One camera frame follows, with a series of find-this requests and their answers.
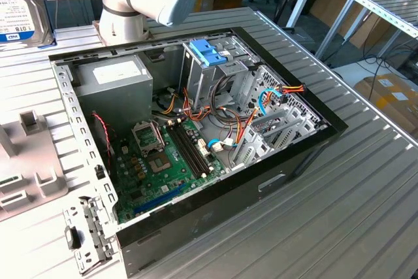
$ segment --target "pci slot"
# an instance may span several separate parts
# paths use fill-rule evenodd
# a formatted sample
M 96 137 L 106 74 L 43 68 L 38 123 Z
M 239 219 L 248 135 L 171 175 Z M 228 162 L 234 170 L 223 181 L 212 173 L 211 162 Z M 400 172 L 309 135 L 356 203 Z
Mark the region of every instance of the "pci slot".
M 191 142 L 187 133 L 181 125 L 174 125 L 167 128 L 167 132 L 174 141 L 178 151 L 189 165 L 193 176 L 199 179 L 204 174 L 209 174 L 210 170 L 201 153 Z
M 134 209 L 135 214 L 139 214 L 141 212 L 145 212 L 148 209 L 151 209 L 157 205 L 160 205 L 161 203 L 164 203 L 165 201 L 169 201 L 170 199 L 174 198 L 175 196 L 179 195 L 182 188 L 184 188 L 185 184 L 182 184 L 181 186 L 178 186 L 172 191 L 167 192 L 166 194 L 163 194 L 156 199 L 153 199 L 152 201 L 149 201 L 145 204 L 142 204 Z

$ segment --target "label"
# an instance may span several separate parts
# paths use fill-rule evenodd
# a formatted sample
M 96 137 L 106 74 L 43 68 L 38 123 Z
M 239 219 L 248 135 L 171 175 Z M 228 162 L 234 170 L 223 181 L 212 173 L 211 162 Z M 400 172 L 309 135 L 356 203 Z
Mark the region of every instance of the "label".
M 222 57 L 225 57 L 225 56 L 230 55 L 230 53 L 229 53 L 229 51 L 228 51 L 228 50 L 224 50 L 224 51 L 222 51 L 222 52 L 218 52 L 218 54 L 219 54 L 219 55 L 221 55 Z
M 93 74 L 96 77 L 97 83 L 105 84 L 123 80 L 124 78 L 131 78 L 132 76 L 141 75 L 142 73 L 137 65 L 135 65 L 135 62 L 126 61 L 115 65 L 105 65 L 104 67 L 95 68 Z
M 396 99 L 398 99 L 399 101 L 407 101 L 408 100 L 406 95 L 404 93 L 401 93 L 400 91 L 397 92 L 397 93 L 392 93 L 392 95 L 394 95 L 394 97 Z
M 35 26 L 24 0 L 0 0 L 0 42 L 30 39 Z
M 386 88 L 390 88 L 391 86 L 393 86 L 392 82 L 389 81 L 387 78 L 382 78 L 378 81 L 380 82 L 381 85 L 385 86 Z

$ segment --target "ram slot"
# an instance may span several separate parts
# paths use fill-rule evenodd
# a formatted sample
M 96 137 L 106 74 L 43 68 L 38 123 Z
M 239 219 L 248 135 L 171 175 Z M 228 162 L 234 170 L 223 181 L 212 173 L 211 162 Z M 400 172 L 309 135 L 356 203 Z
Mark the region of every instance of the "ram slot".
M 209 167 L 187 136 L 183 127 L 181 125 L 176 125 L 174 127 L 169 127 L 167 131 L 185 162 L 189 165 L 193 176 L 196 179 L 199 179 L 202 174 L 208 174 L 210 172 Z

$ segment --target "metal shelf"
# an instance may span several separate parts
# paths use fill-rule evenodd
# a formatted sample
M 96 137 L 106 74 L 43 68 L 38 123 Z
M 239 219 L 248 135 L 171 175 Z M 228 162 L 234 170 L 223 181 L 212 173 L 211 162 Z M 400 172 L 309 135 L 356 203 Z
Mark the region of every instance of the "metal shelf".
M 334 38 L 338 29 L 344 22 L 354 2 L 362 5 L 364 9 L 354 21 L 350 30 L 345 35 L 345 38 L 348 38 L 356 30 L 356 28 L 358 28 L 368 10 L 398 28 L 398 31 L 379 53 L 379 56 L 381 56 L 384 51 L 388 49 L 390 44 L 396 39 L 401 31 L 411 37 L 418 37 L 418 0 L 347 0 L 341 10 L 341 13 L 338 15 L 327 36 L 321 43 L 321 46 L 318 48 L 318 51 L 315 54 L 316 58 L 320 59 L 323 56 L 329 47 L 331 40 Z

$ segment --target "metal table surface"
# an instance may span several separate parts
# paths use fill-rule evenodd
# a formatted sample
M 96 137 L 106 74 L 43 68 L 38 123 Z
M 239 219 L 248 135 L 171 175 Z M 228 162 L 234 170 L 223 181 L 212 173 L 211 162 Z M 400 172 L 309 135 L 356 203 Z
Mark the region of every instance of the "metal table surface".
M 418 0 L 347 0 L 327 36 L 321 43 L 321 46 L 318 48 L 318 51 L 315 54 L 317 58 L 321 58 L 325 53 L 354 2 L 362 5 L 363 9 L 348 30 L 344 37 L 345 39 L 349 38 L 349 36 L 355 32 L 368 11 L 373 12 L 397 28 L 396 33 L 381 49 L 378 57 L 386 52 L 401 32 L 405 32 L 413 38 L 418 37 Z
M 157 37 L 229 26 L 244 27 L 349 129 L 300 178 L 136 278 L 409 278 L 418 268 L 418 144 L 249 8 L 192 14 L 174 29 L 151 23 Z M 5 278 L 78 278 L 61 209 L 92 187 L 47 55 L 101 43 L 90 26 L 61 29 L 57 40 L 0 53 L 0 122 L 28 108 L 45 114 L 71 190 L 0 223 Z M 124 278 L 123 263 L 90 277 Z

